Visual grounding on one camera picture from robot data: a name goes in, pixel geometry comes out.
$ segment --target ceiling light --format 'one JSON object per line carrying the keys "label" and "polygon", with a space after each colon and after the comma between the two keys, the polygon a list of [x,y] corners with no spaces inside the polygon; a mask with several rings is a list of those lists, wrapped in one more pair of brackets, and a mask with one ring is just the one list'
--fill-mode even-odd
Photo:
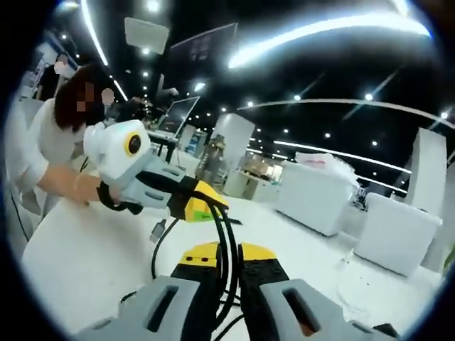
{"label": "ceiling light", "polygon": [[205,83],[198,83],[194,87],[194,92],[198,92],[199,90],[203,89],[205,87]]}
{"label": "ceiling light", "polygon": [[90,18],[90,11],[88,9],[87,0],[81,0],[80,1],[80,5],[81,5],[81,8],[82,8],[82,16],[84,17],[85,25],[88,28],[88,32],[90,34],[90,37],[93,40],[93,43],[95,44],[95,47],[96,47],[97,52],[98,52],[98,55],[100,56],[101,61],[103,62],[103,64],[105,66],[108,66],[109,64],[107,62],[105,53],[101,49],[100,42],[98,41],[97,35],[95,33],[95,28],[93,27],[92,19]]}
{"label": "ceiling light", "polygon": [[253,153],[262,154],[262,152],[261,152],[261,151],[258,151],[257,149],[247,148],[247,151],[251,151],[251,152],[253,152]]}
{"label": "ceiling light", "polygon": [[358,156],[358,155],[342,153],[340,151],[332,151],[331,149],[319,148],[319,147],[314,147],[314,146],[307,146],[307,145],[304,145],[304,144],[293,144],[292,142],[274,141],[273,143],[274,144],[280,144],[282,146],[309,149],[310,151],[322,151],[324,153],[330,153],[330,154],[333,154],[333,155],[345,156],[346,158],[354,158],[356,160],[361,160],[361,161],[365,161],[365,162],[369,162],[369,163],[374,163],[376,165],[380,165],[380,166],[388,167],[388,168],[391,168],[391,169],[395,169],[396,171],[401,171],[401,172],[404,172],[404,173],[407,173],[407,174],[412,174],[412,171],[410,171],[409,169],[401,168],[401,167],[398,167],[398,166],[394,166],[394,165],[391,165],[389,163],[385,163],[385,162],[382,162],[382,161],[373,160],[371,158],[364,158],[364,157]]}
{"label": "ceiling light", "polygon": [[114,80],[114,84],[115,84],[115,86],[117,87],[117,89],[120,91],[120,94],[122,94],[123,99],[124,99],[125,101],[127,101],[127,100],[128,100],[128,97],[127,97],[127,96],[125,95],[125,93],[123,92],[123,89],[120,87],[120,84],[118,83],[118,81]]}
{"label": "ceiling light", "polygon": [[430,32],[418,21],[393,13],[369,13],[359,16],[346,16],[342,18],[319,21],[301,26],[292,31],[280,34],[268,40],[249,45],[233,56],[229,61],[229,68],[239,67],[263,55],[277,46],[313,34],[351,27],[380,27],[396,31],[407,31],[431,37]]}
{"label": "ceiling light", "polygon": [[150,0],[147,2],[147,10],[152,13],[159,11],[159,2],[156,0]]}

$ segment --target led light strip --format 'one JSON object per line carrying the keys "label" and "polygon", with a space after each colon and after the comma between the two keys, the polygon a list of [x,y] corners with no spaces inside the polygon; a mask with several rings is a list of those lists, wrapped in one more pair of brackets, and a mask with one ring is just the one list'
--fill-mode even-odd
{"label": "led light strip", "polygon": [[313,34],[321,32],[350,27],[389,28],[391,30],[410,32],[431,37],[430,32],[421,23],[395,13],[385,12],[347,16],[305,25],[296,28],[295,30],[264,40],[260,43],[253,44],[234,55],[234,57],[230,59],[228,66],[229,68],[242,66],[256,57],[266,53],[268,50],[288,43],[289,41],[312,36]]}
{"label": "led light strip", "polygon": [[248,110],[260,107],[273,107],[274,105],[285,105],[285,104],[296,104],[296,103],[337,103],[337,104],[360,104],[360,105],[371,105],[373,107],[382,107],[388,109],[394,109],[401,112],[409,112],[410,114],[420,115],[422,117],[426,117],[428,119],[432,119],[433,121],[437,121],[449,128],[455,129],[455,124],[450,123],[446,119],[442,119],[440,116],[436,116],[430,114],[428,112],[424,112],[422,110],[413,109],[409,107],[405,107],[403,105],[387,103],[387,102],[375,102],[375,101],[365,101],[362,99],[346,99],[346,98],[314,98],[314,99],[301,99],[299,101],[278,101],[278,102],[266,102],[266,103],[259,103],[255,104],[252,107],[240,107],[237,108],[237,111],[241,110]]}
{"label": "led light strip", "polygon": [[391,189],[396,190],[398,192],[407,194],[407,191],[402,190],[401,188],[397,188],[395,186],[388,185],[387,183],[381,183],[380,181],[369,179],[369,178],[366,178],[365,176],[357,175],[357,178],[362,179],[362,180],[366,180],[366,181],[370,181],[371,183],[377,183],[378,185],[381,185],[381,186],[384,186],[384,187],[387,187],[387,188],[391,188]]}
{"label": "led light strip", "polygon": [[262,152],[261,152],[261,151],[258,151],[257,149],[247,148],[247,151],[251,151],[252,153],[262,154]]}
{"label": "led light strip", "polygon": [[[109,63],[107,62],[105,53],[101,49],[100,41],[98,40],[98,37],[95,33],[95,28],[93,27],[92,19],[90,18],[90,11],[88,9],[87,0],[81,0],[80,5],[82,8],[82,16],[84,17],[85,25],[87,25],[88,32],[90,33],[90,37],[92,37],[92,40],[93,40],[93,43],[95,44],[98,55],[100,56],[103,64],[105,66],[108,66]],[[128,97],[125,95],[125,93],[124,93],[123,89],[120,87],[120,84],[118,83],[118,81],[114,80],[114,84],[117,87],[117,89],[120,91],[120,94],[122,94],[124,100],[127,101]]]}
{"label": "led light strip", "polygon": [[398,166],[391,165],[389,163],[373,160],[371,158],[364,158],[364,157],[358,156],[358,155],[342,153],[340,151],[332,151],[330,149],[313,147],[313,146],[306,146],[304,144],[293,144],[291,142],[284,142],[284,141],[273,141],[273,143],[274,144],[281,144],[283,146],[309,149],[309,150],[312,150],[312,151],[323,151],[324,153],[330,153],[330,154],[334,154],[334,155],[345,156],[347,158],[354,158],[356,160],[361,160],[361,161],[366,161],[366,162],[369,162],[369,163],[374,163],[376,165],[380,165],[380,166],[388,167],[388,168],[391,168],[391,169],[395,169],[396,171],[402,171],[402,172],[407,173],[407,174],[411,174],[412,173],[412,171],[410,171],[409,169],[405,169],[405,168],[401,168],[401,167],[398,167]]}

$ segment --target monitor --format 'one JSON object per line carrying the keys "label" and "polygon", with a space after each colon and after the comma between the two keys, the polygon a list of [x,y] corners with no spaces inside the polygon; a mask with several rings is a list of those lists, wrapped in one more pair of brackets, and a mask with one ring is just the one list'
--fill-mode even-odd
{"label": "monitor", "polygon": [[167,137],[176,137],[199,98],[191,97],[172,103],[161,118],[155,133]]}

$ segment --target white table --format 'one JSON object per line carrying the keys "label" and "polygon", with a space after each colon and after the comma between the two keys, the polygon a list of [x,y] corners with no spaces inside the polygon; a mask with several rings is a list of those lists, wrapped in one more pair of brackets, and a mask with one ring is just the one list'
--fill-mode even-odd
{"label": "white table", "polygon": [[[440,276],[424,268],[404,278],[356,257],[339,271],[337,265],[350,247],[343,236],[325,238],[266,206],[228,201],[231,218],[243,222],[233,227],[237,242],[274,250],[290,278],[304,279],[343,306],[346,320],[392,323],[404,332],[439,285]],[[38,297],[60,325],[74,333],[116,315],[124,295],[150,282],[154,245],[149,235],[160,219],[153,210],[135,217],[101,204],[82,208],[59,202],[32,237],[22,264]],[[185,250],[217,239],[212,222],[179,222],[161,246],[157,273],[170,274]],[[221,328],[239,314],[233,308]],[[248,340],[245,324],[238,323],[224,340]]]}

